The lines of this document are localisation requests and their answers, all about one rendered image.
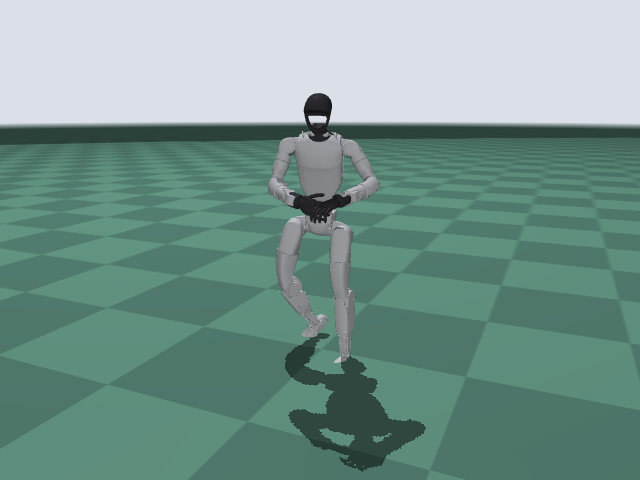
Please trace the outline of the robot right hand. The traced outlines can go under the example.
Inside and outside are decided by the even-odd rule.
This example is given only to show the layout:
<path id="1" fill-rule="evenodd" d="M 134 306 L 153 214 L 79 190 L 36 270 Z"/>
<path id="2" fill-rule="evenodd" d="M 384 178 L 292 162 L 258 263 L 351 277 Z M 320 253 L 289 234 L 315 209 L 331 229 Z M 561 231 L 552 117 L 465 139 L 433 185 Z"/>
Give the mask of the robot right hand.
<path id="1" fill-rule="evenodd" d="M 322 203 L 321 201 L 316 201 L 315 199 L 312 199 L 312 198 L 325 196 L 325 194 L 323 194 L 323 193 L 312 194 L 312 195 L 309 195 L 309 196 L 305 195 L 304 197 L 302 195 L 300 195 L 300 194 L 295 193 L 295 192 L 290 192 L 289 194 L 295 196 L 295 199 L 294 199 L 294 202 L 293 202 L 293 206 L 290 206 L 290 207 L 293 207 L 295 209 L 301 209 L 301 211 L 304 214 L 308 215 L 308 216 L 310 216 L 312 209 L 317 204 Z M 324 214 L 322 216 L 324 216 Z M 329 216 L 330 216 L 330 214 L 328 214 L 327 217 L 329 217 Z M 318 220 L 318 216 L 317 216 L 316 220 Z M 324 221 L 324 218 L 321 218 L 321 221 Z"/>

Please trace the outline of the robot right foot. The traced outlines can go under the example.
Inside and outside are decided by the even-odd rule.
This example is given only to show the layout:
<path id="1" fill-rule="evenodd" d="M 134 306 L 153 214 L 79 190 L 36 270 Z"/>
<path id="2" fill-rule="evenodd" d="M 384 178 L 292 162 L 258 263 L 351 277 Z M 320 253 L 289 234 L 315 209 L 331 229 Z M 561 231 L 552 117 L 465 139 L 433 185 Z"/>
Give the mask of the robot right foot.
<path id="1" fill-rule="evenodd" d="M 316 319 L 318 321 L 318 324 L 315 325 L 314 323 L 312 323 L 313 325 L 315 325 L 314 328 L 312 328 L 311 325 L 308 324 L 307 328 L 302 333 L 302 336 L 316 337 L 318 336 L 318 333 L 320 332 L 320 330 L 328 323 L 328 317 L 326 315 L 319 314 L 316 316 Z"/>

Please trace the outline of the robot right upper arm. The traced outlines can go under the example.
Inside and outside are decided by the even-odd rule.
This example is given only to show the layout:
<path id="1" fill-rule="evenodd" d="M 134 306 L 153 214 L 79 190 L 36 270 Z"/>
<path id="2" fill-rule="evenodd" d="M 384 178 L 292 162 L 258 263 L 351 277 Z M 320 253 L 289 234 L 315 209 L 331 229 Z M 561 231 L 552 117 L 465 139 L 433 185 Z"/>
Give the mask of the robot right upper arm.
<path id="1" fill-rule="evenodd" d="M 277 183 L 285 184 L 287 187 L 287 183 L 283 180 L 291 159 L 289 156 L 295 153 L 295 146 L 297 143 L 298 137 L 288 137 L 284 138 L 278 147 L 278 152 L 273 164 L 272 168 L 272 178 L 275 178 Z M 269 190 L 268 190 L 269 191 Z"/>

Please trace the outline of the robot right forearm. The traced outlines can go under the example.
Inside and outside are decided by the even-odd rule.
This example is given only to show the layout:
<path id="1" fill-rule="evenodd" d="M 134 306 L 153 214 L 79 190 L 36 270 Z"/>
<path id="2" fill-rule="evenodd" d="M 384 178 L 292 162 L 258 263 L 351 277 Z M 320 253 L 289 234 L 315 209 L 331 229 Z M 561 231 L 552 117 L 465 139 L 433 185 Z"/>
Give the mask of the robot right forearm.
<path id="1" fill-rule="evenodd" d="M 268 190 L 270 194 L 278 200 L 281 200 L 283 203 L 293 206 L 293 202 L 295 196 L 290 195 L 290 192 L 294 192 L 294 190 L 290 190 L 286 187 L 285 184 L 277 183 L 275 178 L 272 178 L 268 184 Z"/>

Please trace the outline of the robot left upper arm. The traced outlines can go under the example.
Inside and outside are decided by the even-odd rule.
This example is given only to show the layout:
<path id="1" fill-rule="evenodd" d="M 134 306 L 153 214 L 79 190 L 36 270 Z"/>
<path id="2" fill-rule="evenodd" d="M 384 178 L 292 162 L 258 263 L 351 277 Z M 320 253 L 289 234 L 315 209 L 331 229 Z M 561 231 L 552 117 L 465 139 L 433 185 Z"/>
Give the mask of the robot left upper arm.
<path id="1" fill-rule="evenodd" d="M 375 177 L 371 164 L 364 154 L 363 149 L 357 142 L 348 139 L 341 139 L 341 146 L 343 154 L 349 158 L 352 158 L 351 163 L 353 164 L 357 173 L 362 177 L 363 182 L 365 182 L 369 177 Z"/>

